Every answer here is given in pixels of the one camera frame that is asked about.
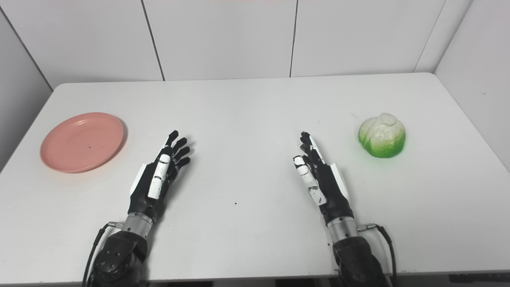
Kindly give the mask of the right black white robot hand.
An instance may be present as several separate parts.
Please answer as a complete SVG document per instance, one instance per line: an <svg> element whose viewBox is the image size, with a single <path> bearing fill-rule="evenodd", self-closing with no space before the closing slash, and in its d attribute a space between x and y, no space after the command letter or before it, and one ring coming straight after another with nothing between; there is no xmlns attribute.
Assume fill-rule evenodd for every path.
<svg viewBox="0 0 510 287"><path fill-rule="evenodd" d="M301 132L299 139L304 154L295 156L293 163L325 223L341 217L353 218L349 196L338 167L326 163L310 133Z"/></svg>

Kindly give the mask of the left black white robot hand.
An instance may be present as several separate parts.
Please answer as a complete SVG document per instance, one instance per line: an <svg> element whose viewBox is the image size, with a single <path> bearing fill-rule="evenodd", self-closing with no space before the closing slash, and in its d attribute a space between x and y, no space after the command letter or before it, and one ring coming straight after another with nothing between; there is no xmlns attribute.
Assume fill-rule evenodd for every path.
<svg viewBox="0 0 510 287"><path fill-rule="evenodd" d="M141 167L131 188L128 214L143 214L154 221L164 214L170 185L190 163L187 143L177 130L171 132L155 160Z"/></svg>

